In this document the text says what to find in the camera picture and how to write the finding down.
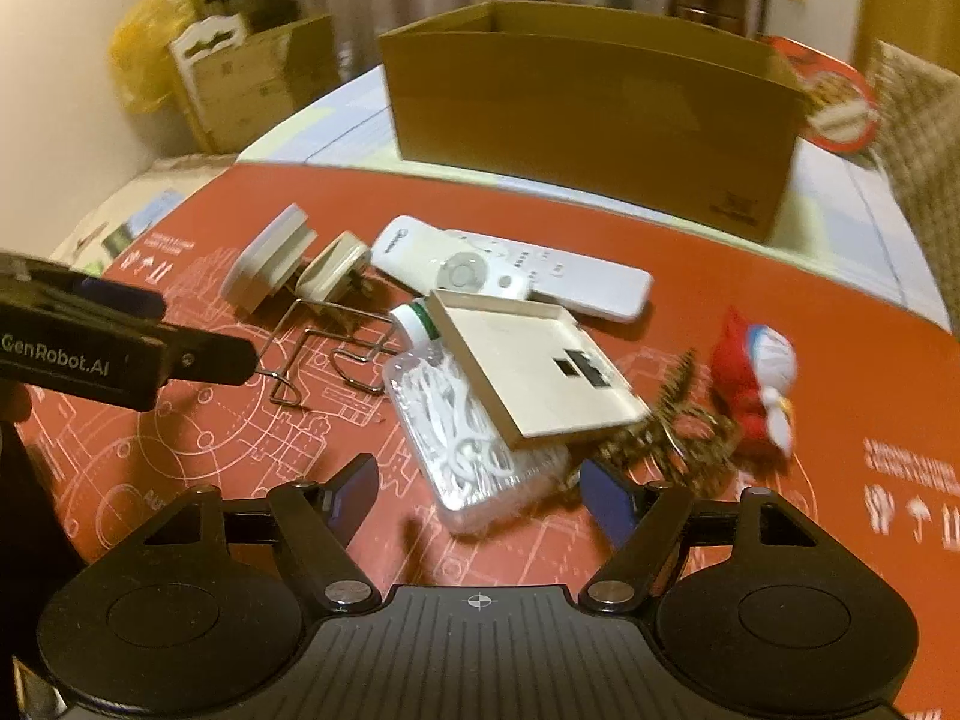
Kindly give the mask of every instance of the red cutting mat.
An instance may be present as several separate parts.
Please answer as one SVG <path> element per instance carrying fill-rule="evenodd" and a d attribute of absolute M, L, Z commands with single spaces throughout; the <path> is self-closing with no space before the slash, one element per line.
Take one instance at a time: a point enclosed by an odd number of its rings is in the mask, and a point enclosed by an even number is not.
<path fill-rule="evenodd" d="M 797 456 L 781 491 L 880 572 L 920 620 L 920 654 L 899 698 L 923 720 L 960 716 L 949 678 L 960 634 L 960 347 L 944 331 L 867 295 L 676 230 L 507 191 L 354 170 L 241 165 L 195 194 L 118 259 L 108 276 L 165 294 L 171 322 L 265 338 L 218 296 L 239 252 L 296 202 L 317 253 L 344 229 L 372 242 L 393 217 L 456 227 L 622 262 L 654 275 L 651 310 L 632 325 L 586 322 L 637 391 L 652 397 L 686 348 L 700 360 L 728 306 L 791 338 Z M 405 300 L 385 285 L 380 309 Z M 271 349 L 278 365 L 293 331 Z M 311 410 L 274 406 L 270 383 L 174 382 L 145 415 L 35 391 L 24 429 L 53 477 L 56 509 L 85 557 L 109 549 L 189 485 L 263 495 L 301 476 L 325 480 L 373 452 L 380 495 L 350 553 L 392 583 L 565 583 L 575 594 L 608 554 L 582 509 L 544 508 L 486 541 L 455 541 L 436 519 L 392 407 L 349 389 L 328 365 L 332 341 L 301 358 Z M 371 379 L 379 371 L 371 371 Z M 698 384 L 701 397 L 706 377 Z M 640 471 L 640 480 L 649 472 Z M 741 474 L 728 495 L 754 483 Z M 697 565 L 718 559 L 701 553 Z"/>

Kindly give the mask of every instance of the open cardboard box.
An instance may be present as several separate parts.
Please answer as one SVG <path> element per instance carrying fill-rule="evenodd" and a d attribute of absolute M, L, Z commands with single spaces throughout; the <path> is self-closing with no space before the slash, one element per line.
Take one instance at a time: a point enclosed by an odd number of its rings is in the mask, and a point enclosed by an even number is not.
<path fill-rule="evenodd" d="M 319 15 L 248 36 L 192 65 L 176 95 L 204 151 L 243 151 L 340 84 L 333 18 Z"/>
<path fill-rule="evenodd" d="M 380 38 L 406 159 L 628 200 L 763 241 L 805 95 L 770 46 L 555 2 L 486 2 Z"/>
<path fill-rule="evenodd" d="M 427 309 L 510 449 L 601 439 L 649 412 L 563 307 L 435 290 Z"/>

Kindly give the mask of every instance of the white line drawing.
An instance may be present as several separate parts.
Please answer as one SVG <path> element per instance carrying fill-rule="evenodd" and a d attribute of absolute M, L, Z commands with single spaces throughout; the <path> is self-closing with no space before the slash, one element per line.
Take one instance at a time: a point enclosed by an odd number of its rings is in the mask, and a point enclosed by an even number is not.
<path fill-rule="evenodd" d="M 160 280 L 166 274 L 169 274 L 169 272 L 172 269 L 173 269 L 173 263 L 168 263 L 166 260 L 164 260 L 154 269 L 154 271 L 149 276 L 147 276 L 145 281 L 148 284 L 155 287 L 157 284 L 160 284 Z"/>
<path fill-rule="evenodd" d="M 192 262 L 186 262 L 186 255 L 177 261 L 160 282 L 168 322 L 240 335 L 260 346 L 267 330 L 239 322 L 219 297 L 224 274 L 238 253 L 221 247 Z M 130 268 L 142 265 L 137 260 Z M 144 266 L 144 274 L 150 272 Z M 265 365 L 282 367 L 298 335 L 296 325 L 284 331 L 267 351 Z M 294 479 L 325 480 L 352 456 L 344 447 L 356 447 L 376 453 L 380 493 L 349 554 L 381 589 L 395 581 L 561 583 L 576 594 L 610 550 L 586 510 L 535 509 L 510 523 L 508 538 L 450 536 L 437 519 L 429 487 L 389 401 L 351 389 L 330 367 L 329 353 L 337 343 L 311 338 L 296 362 L 293 375 L 309 410 L 272 404 L 272 381 L 263 377 L 236 388 L 171 382 L 162 389 L 158 408 L 142 415 L 48 394 L 37 414 L 37 445 L 51 469 L 58 516 L 71 523 L 83 556 L 99 557 L 189 485 L 219 485 L 224 498 L 265 495 Z M 646 394 L 656 391 L 676 360 L 645 346 L 621 361 L 621 370 L 632 381 L 642 381 Z M 377 365 L 364 368 L 363 375 L 373 381 L 379 372 Z M 701 365 L 694 388 L 700 402 L 706 400 L 708 386 Z M 645 473 L 639 469 L 635 476 L 646 481 Z M 740 481 L 756 480 L 744 476 Z M 816 496 L 798 461 L 788 477 L 764 484 L 816 519 Z M 725 497 L 733 495 L 731 485 Z M 691 564 L 699 567 L 721 558 L 704 553 Z"/>
<path fill-rule="evenodd" d="M 907 501 L 906 511 L 917 520 L 913 529 L 914 541 L 918 544 L 923 543 L 923 522 L 930 522 L 930 509 L 919 497 L 911 498 Z"/>
<path fill-rule="evenodd" d="M 123 260 L 120 261 L 120 269 L 126 271 L 133 263 L 140 259 L 140 250 L 135 248 L 128 254 L 124 255 Z"/>
<path fill-rule="evenodd" d="M 144 271 L 144 269 L 147 269 L 147 268 L 152 268 L 153 265 L 154 265 L 154 258 L 146 257 L 145 259 L 140 260 L 140 264 L 133 269 L 133 275 L 134 276 L 139 275 L 141 271 Z"/>
<path fill-rule="evenodd" d="M 949 463 L 867 437 L 864 437 L 863 449 L 864 463 L 871 471 L 960 497 L 960 482 Z"/>
<path fill-rule="evenodd" d="M 870 514 L 872 531 L 882 536 L 890 536 L 890 523 L 896 512 L 894 496 L 880 485 L 864 485 L 863 500 Z"/>
<path fill-rule="evenodd" d="M 960 509 L 944 504 L 944 549 L 960 552 Z"/>

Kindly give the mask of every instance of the white earphones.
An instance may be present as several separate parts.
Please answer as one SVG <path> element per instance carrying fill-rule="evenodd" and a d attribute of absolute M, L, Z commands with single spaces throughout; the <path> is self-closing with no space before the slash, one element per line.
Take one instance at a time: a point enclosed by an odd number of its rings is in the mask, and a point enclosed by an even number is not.
<path fill-rule="evenodd" d="M 469 497 L 496 487 L 497 479 L 517 475 L 512 454 L 503 446 L 483 406 L 470 393 L 453 357 L 440 365 L 421 360 L 400 377 L 410 428 L 424 446 L 435 481 L 443 480 Z"/>

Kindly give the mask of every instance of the remote control button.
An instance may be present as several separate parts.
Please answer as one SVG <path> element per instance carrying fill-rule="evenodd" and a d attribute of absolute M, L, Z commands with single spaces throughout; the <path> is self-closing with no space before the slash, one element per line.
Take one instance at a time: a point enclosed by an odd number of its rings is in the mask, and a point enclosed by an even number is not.
<path fill-rule="evenodd" d="M 487 262 L 476 254 L 461 251 L 448 259 L 437 274 L 437 288 L 476 293 L 487 280 Z"/>
<path fill-rule="evenodd" d="M 485 241 L 481 248 L 486 254 L 497 260 L 505 260 L 510 256 L 510 250 L 505 247 L 505 245 L 496 241 Z"/>

